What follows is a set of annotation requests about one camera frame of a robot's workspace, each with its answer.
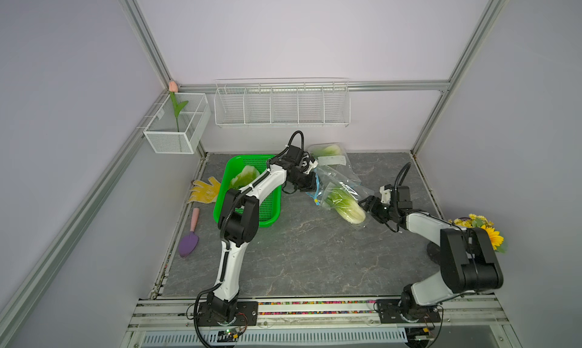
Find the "clear blue-zip zip-top bag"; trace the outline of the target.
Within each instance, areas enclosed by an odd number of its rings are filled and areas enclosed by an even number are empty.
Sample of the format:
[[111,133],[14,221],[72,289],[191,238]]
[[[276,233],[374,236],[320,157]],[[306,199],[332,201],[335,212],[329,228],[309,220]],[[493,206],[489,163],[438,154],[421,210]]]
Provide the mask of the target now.
[[335,211],[354,229],[362,229],[370,222],[371,218],[359,202],[374,196],[373,190],[330,166],[318,166],[315,174],[315,189],[306,194],[316,205]]

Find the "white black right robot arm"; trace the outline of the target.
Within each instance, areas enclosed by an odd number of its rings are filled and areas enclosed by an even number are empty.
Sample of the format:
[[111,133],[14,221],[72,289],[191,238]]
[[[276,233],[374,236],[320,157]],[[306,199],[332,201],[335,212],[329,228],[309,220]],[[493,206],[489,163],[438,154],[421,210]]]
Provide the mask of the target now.
[[434,308],[439,303],[468,293],[488,293],[503,286],[504,276],[489,234],[482,228],[465,228],[414,209],[409,188],[403,183],[412,164],[403,166],[393,184],[384,185],[379,196],[359,202],[374,220],[393,231],[418,234],[440,249],[440,271],[403,289],[399,310]]

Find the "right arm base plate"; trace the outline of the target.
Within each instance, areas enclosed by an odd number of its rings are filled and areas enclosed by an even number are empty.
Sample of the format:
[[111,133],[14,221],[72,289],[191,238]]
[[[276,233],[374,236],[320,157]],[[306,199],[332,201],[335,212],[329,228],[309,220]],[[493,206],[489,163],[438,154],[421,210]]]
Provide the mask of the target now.
[[441,323],[442,315],[436,306],[407,306],[401,299],[377,299],[374,311],[382,324]]

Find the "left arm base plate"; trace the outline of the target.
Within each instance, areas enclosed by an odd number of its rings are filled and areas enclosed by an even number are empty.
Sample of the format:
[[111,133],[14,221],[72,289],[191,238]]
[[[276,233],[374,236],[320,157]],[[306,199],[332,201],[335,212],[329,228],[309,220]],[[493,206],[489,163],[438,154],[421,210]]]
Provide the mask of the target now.
[[234,304],[222,300],[203,302],[198,306],[196,320],[199,326],[256,326],[259,317],[259,304],[256,301],[238,300]]

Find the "green chinese cabbage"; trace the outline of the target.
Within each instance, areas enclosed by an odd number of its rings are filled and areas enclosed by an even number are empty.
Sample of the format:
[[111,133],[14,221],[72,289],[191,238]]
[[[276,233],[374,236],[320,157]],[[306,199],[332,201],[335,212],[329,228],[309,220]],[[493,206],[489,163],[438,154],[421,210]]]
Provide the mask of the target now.
[[324,204],[352,225],[360,225],[366,219],[366,214],[359,206],[358,201],[342,187],[330,188]]
[[246,189],[260,174],[255,166],[244,166],[242,171],[230,181],[230,189]]

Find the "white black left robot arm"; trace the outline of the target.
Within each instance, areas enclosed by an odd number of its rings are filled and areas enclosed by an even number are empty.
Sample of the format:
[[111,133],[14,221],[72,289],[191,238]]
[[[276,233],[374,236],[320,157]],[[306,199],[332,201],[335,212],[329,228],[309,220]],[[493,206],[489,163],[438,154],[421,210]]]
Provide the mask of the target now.
[[305,149],[303,132],[295,131],[283,151],[267,161],[263,173],[244,187],[225,193],[218,221],[221,239],[218,276],[215,285],[203,291],[212,312],[227,321],[236,315],[243,258],[259,230],[259,210],[265,199],[288,183],[293,192],[316,190],[317,165]]

